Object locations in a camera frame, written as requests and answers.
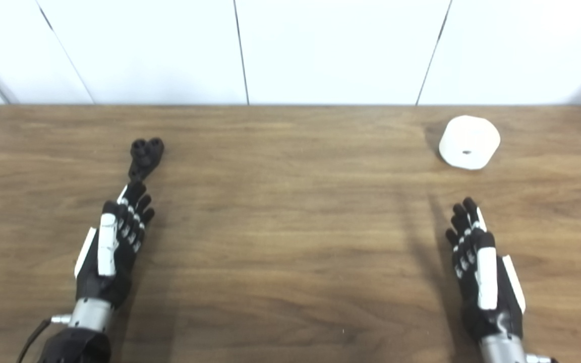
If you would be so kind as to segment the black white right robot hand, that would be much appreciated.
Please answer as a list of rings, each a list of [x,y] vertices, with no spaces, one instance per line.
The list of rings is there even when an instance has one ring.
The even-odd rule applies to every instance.
[[[511,257],[498,253],[475,200],[467,197],[452,211],[446,238],[452,247],[464,328],[476,342],[492,335],[523,338],[526,299]]]

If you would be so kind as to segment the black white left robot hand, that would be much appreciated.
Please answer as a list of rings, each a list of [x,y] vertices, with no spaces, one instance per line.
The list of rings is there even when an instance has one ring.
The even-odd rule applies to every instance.
[[[140,180],[107,200],[99,224],[89,229],[74,269],[76,300],[100,299],[119,308],[129,297],[132,271],[155,211]]]

